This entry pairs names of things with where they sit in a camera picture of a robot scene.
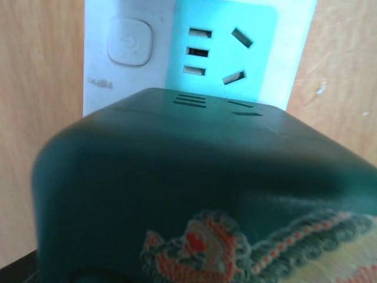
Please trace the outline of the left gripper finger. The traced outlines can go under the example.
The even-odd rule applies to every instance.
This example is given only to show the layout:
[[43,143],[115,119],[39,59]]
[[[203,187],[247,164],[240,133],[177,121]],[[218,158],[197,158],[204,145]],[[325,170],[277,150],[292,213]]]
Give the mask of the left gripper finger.
[[1,268],[1,283],[38,283],[37,252],[33,251]]

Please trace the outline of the white power strip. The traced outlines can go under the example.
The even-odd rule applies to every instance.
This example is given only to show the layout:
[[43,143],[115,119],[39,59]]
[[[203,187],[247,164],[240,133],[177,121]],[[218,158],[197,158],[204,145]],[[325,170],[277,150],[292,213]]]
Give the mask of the white power strip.
[[285,109],[315,1],[86,1],[83,113],[146,88]]

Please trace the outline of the dark green cube adapter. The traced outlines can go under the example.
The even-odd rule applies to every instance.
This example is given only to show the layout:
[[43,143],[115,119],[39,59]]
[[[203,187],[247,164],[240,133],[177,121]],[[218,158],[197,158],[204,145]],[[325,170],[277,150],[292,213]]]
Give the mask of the dark green cube adapter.
[[272,106],[148,88],[56,134],[42,282],[375,282],[376,168]]

